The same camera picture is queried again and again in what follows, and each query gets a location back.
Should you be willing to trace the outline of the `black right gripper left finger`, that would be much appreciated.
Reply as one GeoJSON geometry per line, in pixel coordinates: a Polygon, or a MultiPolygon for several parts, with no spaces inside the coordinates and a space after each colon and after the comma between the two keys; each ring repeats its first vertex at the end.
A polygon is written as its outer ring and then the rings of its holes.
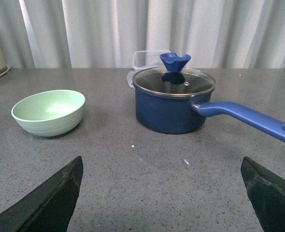
{"type": "Polygon", "coordinates": [[[0,214],[0,232],[65,232],[75,210],[83,161],[73,159],[0,214]]]}

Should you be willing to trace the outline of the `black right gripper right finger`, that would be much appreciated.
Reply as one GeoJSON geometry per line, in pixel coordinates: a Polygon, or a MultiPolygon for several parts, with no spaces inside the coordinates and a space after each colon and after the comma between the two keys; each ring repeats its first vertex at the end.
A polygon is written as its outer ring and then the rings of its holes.
{"type": "Polygon", "coordinates": [[[249,157],[240,172],[263,231],[285,232],[285,180],[249,157]]]}

